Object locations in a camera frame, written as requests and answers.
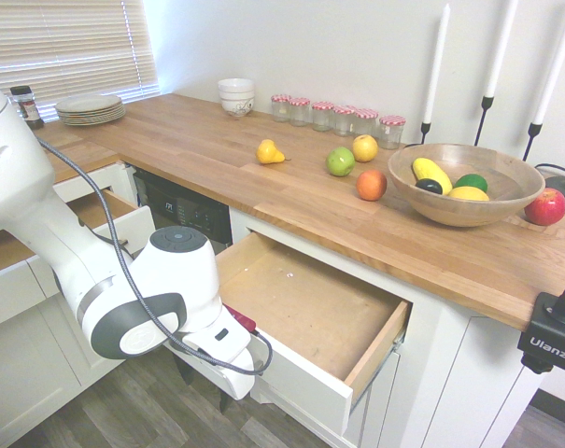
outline red apple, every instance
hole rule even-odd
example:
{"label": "red apple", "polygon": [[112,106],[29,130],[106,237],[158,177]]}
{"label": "red apple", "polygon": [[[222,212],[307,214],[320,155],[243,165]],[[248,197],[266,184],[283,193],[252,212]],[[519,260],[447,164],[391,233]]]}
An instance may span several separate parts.
{"label": "red apple", "polygon": [[538,226],[556,224],[565,215],[565,197],[557,189],[547,188],[525,207],[525,215]]}

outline stack of plates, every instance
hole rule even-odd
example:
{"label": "stack of plates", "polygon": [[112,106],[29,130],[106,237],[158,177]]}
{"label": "stack of plates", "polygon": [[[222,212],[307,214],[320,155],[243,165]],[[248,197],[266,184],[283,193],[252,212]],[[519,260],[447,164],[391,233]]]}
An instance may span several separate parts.
{"label": "stack of plates", "polygon": [[85,95],[56,105],[58,117],[71,126],[91,126],[124,117],[124,104],[116,95]]}

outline wooden bowl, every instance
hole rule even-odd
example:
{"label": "wooden bowl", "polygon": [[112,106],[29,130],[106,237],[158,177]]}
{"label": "wooden bowl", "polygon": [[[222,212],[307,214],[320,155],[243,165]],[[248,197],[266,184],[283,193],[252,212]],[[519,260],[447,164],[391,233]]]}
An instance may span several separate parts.
{"label": "wooden bowl", "polygon": [[[477,173],[487,181],[489,201],[450,198],[415,187],[413,161],[435,161],[453,185]],[[530,204],[545,188],[544,177],[524,161],[484,147],[431,144],[405,147],[390,157],[392,182],[421,215],[454,227],[476,227],[508,217]]]}

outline window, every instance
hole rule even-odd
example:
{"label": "window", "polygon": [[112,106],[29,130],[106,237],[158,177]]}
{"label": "window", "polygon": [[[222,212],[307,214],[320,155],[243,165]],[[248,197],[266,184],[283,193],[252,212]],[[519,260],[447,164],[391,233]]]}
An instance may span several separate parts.
{"label": "window", "polygon": [[0,90],[19,85],[45,121],[69,96],[159,94],[142,0],[0,0]]}

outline butcher block countertop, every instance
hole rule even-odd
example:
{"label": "butcher block countertop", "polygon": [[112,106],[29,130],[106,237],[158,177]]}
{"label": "butcher block countertop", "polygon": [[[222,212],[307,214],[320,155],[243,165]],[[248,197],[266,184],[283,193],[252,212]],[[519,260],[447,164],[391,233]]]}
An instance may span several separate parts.
{"label": "butcher block countertop", "polygon": [[[521,212],[449,228],[419,215],[390,181],[381,200],[362,201],[357,176],[388,173],[394,151],[380,149],[349,176],[331,176],[326,156],[350,147],[349,137],[256,112],[234,118],[219,104],[175,94],[128,104],[126,116],[108,124],[52,122],[36,133],[87,169],[127,161],[516,329],[527,326],[539,292],[565,288],[565,218],[544,228]],[[265,138],[288,160],[260,165],[255,151]],[[74,175],[58,163],[58,179]]]}

